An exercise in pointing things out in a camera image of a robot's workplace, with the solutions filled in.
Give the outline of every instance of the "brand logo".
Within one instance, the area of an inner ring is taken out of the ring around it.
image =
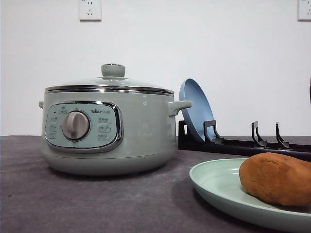
[[[102,111],[99,111],[97,109],[94,109],[94,110],[92,109],[91,111],[92,111],[92,113],[102,113]]]

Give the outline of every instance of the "control knob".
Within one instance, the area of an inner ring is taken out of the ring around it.
[[[72,140],[81,139],[89,130],[88,118],[81,112],[70,112],[63,120],[62,129],[65,137]]]

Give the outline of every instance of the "countertop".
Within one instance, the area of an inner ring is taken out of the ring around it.
[[[311,144],[311,137],[284,137]],[[88,177],[50,168],[39,136],[1,137],[2,233],[276,233],[215,209],[194,190],[192,166],[244,156],[177,150],[164,166]]]

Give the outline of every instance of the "brown dough ball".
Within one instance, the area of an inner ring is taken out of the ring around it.
[[[239,170],[243,188],[266,202],[305,206],[311,203],[311,163],[277,153],[245,160]]]

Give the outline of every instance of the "control panel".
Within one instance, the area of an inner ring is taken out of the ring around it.
[[[119,108],[102,101],[68,101],[52,105],[45,126],[45,137],[51,145],[76,150],[112,150],[121,142],[122,133]]]

